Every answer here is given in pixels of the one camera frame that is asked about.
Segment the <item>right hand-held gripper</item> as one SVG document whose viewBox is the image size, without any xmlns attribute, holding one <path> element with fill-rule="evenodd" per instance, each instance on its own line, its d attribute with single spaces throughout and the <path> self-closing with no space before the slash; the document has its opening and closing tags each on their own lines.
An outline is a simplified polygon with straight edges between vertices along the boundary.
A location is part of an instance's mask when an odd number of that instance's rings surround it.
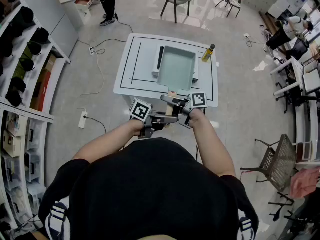
<svg viewBox="0 0 320 240">
<path fill-rule="evenodd" d="M 190 113 L 198 109 L 205 113 L 208 107 L 207 95 L 205 92 L 190 93 L 187 98 L 180 99 L 169 95 L 161 95 L 160 99 L 168 105 L 179 107 L 178 123 L 190 129 Z"/>
</svg>

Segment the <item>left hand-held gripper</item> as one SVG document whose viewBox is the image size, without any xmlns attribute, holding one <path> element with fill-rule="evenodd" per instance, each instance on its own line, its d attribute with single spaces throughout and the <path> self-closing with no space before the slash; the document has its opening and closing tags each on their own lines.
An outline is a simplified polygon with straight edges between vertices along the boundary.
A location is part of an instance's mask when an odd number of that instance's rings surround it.
<svg viewBox="0 0 320 240">
<path fill-rule="evenodd" d="M 134 98 L 129 108 L 131 120 L 138 120 L 143 123 L 144 128 L 140 131 L 139 139 L 149 139 L 155 131 L 161 131 L 164 126 L 179 121 L 177 116 L 158 114 L 153 112 L 153 106 L 138 98 Z"/>
</svg>

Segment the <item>white induction cooker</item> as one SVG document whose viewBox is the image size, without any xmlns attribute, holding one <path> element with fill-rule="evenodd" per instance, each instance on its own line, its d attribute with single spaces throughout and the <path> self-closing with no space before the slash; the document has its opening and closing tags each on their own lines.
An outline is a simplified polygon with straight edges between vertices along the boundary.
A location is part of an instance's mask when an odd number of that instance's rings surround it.
<svg viewBox="0 0 320 240">
<path fill-rule="evenodd" d="M 157 78 L 162 68 L 172 70 L 184 70 L 188 75 L 192 71 L 191 83 L 199 80 L 199 52 L 193 48 L 182 49 L 176 46 L 159 45 L 155 52 L 152 76 Z"/>
</svg>

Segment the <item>person's right forearm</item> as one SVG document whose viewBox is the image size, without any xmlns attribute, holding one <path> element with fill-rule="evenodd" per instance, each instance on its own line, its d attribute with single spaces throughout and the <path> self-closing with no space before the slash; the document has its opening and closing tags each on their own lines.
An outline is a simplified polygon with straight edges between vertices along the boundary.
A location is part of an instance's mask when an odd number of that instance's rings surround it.
<svg viewBox="0 0 320 240">
<path fill-rule="evenodd" d="M 195 108 L 189 116 L 189 125 L 193 129 L 202 164 L 219 177 L 235 177 L 233 160 L 206 115 Z"/>
</svg>

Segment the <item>person's left forearm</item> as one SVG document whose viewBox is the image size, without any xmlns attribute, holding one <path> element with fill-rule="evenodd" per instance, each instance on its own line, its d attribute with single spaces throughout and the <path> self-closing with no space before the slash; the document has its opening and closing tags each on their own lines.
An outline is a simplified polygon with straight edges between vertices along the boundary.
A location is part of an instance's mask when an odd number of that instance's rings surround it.
<svg viewBox="0 0 320 240">
<path fill-rule="evenodd" d="M 142 121 L 132 119 L 112 131 L 90 141 L 72 158 L 86 160 L 90 164 L 120 151 L 133 137 L 140 135 L 144 128 Z"/>
</svg>

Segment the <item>yellow oil bottle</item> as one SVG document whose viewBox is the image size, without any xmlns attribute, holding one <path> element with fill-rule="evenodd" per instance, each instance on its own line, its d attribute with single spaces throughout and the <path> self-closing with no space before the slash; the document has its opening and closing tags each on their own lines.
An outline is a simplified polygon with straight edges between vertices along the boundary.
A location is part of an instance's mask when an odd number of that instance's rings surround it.
<svg viewBox="0 0 320 240">
<path fill-rule="evenodd" d="M 215 50 L 216 46 L 214 44 L 211 44 L 209 48 L 206 49 L 205 53 L 203 54 L 201 60 L 202 62 L 207 62 L 211 56 L 213 55 L 214 53 L 214 50 Z"/>
</svg>

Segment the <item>person's black t-shirt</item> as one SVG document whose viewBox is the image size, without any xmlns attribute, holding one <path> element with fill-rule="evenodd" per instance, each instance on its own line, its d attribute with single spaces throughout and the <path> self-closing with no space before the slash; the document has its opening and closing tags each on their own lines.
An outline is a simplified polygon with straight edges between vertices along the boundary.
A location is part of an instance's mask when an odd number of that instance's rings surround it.
<svg viewBox="0 0 320 240">
<path fill-rule="evenodd" d="M 237 240 L 259 227 L 236 177 L 217 176 L 165 138 L 132 142 L 93 163 L 67 162 L 43 196 L 40 220 L 66 197 L 70 240 Z"/>
</svg>

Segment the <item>black chair patterned cushion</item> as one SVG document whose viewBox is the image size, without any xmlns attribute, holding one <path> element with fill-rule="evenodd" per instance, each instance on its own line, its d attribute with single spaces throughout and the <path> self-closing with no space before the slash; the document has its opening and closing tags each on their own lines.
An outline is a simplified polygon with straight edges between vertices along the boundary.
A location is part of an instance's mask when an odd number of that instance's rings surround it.
<svg viewBox="0 0 320 240">
<path fill-rule="evenodd" d="M 225 6 L 227 5 L 230 5 L 230 10 L 228 12 L 228 15 L 226 16 L 228 18 L 228 16 L 230 15 L 230 12 L 232 11 L 233 8 L 237 8 L 238 9 L 238 13 L 236 14 L 236 18 L 238 17 L 240 11 L 241 11 L 241 8 L 242 8 L 242 0 L 221 0 L 217 5 L 220 5 L 222 2 L 226 3 Z"/>
</svg>

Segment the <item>brown metal mesh chair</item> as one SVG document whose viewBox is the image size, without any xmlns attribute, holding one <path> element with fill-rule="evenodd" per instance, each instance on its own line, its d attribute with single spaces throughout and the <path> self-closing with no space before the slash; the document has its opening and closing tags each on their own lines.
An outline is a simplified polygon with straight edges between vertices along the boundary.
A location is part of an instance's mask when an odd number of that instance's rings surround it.
<svg viewBox="0 0 320 240">
<path fill-rule="evenodd" d="M 265 155 L 259 167 L 241 168 L 242 171 L 262 173 L 279 192 L 289 186 L 297 161 L 296 150 L 287 136 L 282 134 L 279 141 L 268 144 L 260 139 L 255 139 L 267 146 Z"/>
</svg>

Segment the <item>black office chair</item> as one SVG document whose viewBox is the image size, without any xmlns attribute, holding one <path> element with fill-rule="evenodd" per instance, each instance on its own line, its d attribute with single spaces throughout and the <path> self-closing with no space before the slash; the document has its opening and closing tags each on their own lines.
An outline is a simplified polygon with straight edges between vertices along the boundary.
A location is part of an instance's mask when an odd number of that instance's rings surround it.
<svg viewBox="0 0 320 240">
<path fill-rule="evenodd" d="M 294 87 L 288 91 L 285 91 L 282 96 L 278 96 L 275 100 L 285 99 L 285 110 L 284 114 L 288 112 L 289 105 L 293 105 L 293 107 L 300 107 L 302 104 L 308 101 L 316 101 L 320 102 L 320 96 L 307 96 L 303 95 L 303 91 L 299 86 Z"/>
</svg>

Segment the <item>brown cardboard box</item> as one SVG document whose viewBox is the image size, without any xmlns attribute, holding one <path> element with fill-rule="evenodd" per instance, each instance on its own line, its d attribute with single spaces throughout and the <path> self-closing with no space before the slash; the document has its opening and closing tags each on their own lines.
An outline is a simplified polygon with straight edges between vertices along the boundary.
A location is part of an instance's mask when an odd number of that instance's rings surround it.
<svg viewBox="0 0 320 240">
<path fill-rule="evenodd" d="M 57 57 L 53 53 L 51 53 L 43 67 L 43 70 L 47 70 L 51 73 L 56 60 L 57 60 Z"/>
</svg>

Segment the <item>red cardboard box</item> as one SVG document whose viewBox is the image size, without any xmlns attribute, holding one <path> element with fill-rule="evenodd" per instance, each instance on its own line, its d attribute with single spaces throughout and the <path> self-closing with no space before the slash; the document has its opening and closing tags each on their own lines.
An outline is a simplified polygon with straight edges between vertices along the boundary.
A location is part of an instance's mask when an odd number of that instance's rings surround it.
<svg viewBox="0 0 320 240">
<path fill-rule="evenodd" d="M 45 100 L 50 77 L 51 77 L 51 72 L 48 71 L 47 69 L 43 69 L 41 71 L 32 95 L 32 99 L 30 103 L 31 109 L 34 109 L 40 112 L 43 111 L 44 100 Z"/>
</svg>

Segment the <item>stack of clear storage bins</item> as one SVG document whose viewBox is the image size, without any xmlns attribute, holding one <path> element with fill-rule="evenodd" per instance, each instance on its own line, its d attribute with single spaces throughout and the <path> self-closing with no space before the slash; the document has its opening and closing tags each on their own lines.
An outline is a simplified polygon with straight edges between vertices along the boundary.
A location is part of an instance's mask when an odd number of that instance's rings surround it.
<svg viewBox="0 0 320 240">
<path fill-rule="evenodd" d="M 25 139 L 25 178 L 29 205 L 34 215 L 39 212 L 45 187 L 46 122 L 28 119 Z"/>
</svg>

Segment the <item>white desk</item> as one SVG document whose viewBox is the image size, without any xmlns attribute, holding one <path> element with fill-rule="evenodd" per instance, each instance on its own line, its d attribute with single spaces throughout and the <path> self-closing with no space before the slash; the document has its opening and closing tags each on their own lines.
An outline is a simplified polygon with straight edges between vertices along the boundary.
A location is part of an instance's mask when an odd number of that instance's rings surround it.
<svg viewBox="0 0 320 240">
<path fill-rule="evenodd" d="M 270 75 L 284 70 L 285 67 L 292 66 L 294 74 L 294 82 L 289 84 L 287 87 L 284 87 L 273 93 L 274 96 L 279 96 L 293 88 L 299 87 L 300 90 L 305 91 L 307 95 L 314 93 L 320 90 L 320 75 L 319 72 L 315 69 L 312 72 L 306 72 L 303 65 L 298 62 L 295 58 L 291 57 L 288 61 L 276 67 L 270 72 Z"/>
</svg>

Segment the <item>white metal shelving unit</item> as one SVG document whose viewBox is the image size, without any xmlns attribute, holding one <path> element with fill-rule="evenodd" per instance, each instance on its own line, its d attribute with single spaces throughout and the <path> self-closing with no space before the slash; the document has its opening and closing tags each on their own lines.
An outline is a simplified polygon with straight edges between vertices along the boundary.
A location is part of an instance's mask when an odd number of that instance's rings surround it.
<svg viewBox="0 0 320 240">
<path fill-rule="evenodd" d="M 35 22 L 49 33 L 56 61 L 48 82 L 43 110 L 24 105 L 12 106 L 0 97 L 0 235 L 8 239 L 32 231 L 39 222 L 38 213 L 31 211 L 25 174 L 26 131 L 28 119 L 52 124 L 51 105 L 55 90 L 64 69 L 70 62 L 70 53 L 78 36 L 58 0 L 22 0 L 32 9 Z M 3 148 L 3 135 L 7 130 L 21 138 L 19 157 L 11 157 Z"/>
</svg>

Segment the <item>pink cloth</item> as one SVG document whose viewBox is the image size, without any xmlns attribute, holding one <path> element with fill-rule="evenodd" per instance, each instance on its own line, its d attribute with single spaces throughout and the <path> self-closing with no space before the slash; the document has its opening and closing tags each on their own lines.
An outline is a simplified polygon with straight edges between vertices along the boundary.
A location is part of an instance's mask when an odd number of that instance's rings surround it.
<svg viewBox="0 0 320 240">
<path fill-rule="evenodd" d="M 302 168 L 291 178 L 289 196 L 301 199 L 315 192 L 319 175 L 320 166 L 309 169 Z"/>
</svg>

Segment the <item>beige storage case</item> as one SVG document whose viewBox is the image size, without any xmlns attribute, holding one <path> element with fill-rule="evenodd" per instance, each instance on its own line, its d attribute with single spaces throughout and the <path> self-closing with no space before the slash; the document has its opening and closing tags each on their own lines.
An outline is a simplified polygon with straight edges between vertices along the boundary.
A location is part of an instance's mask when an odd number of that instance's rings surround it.
<svg viewBox="0 0 320 240">
<path fill-rule="evenodd" d="M 22 146 L 21 138 L 12 135 L 7 130 L 3 132 L 2 145 L 3 145 L 3 149 L 12 158 L 16 158 L 21 155 L 21 146 Z"/>
</svg>

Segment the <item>white pedestal cabinet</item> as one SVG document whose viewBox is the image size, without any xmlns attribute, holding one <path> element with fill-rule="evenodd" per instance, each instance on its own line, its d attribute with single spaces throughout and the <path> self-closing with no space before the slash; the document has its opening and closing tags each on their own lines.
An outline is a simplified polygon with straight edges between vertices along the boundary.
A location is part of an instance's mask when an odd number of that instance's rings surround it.
<svg viewBox="0 0 320 240">
<path fill-rule="evenodd" d="M 97 3 L 97 0 L 59 0 L 66 15 L 76 30 L 87 25 L 91 20 L 90 7 Z"/>
</svg>

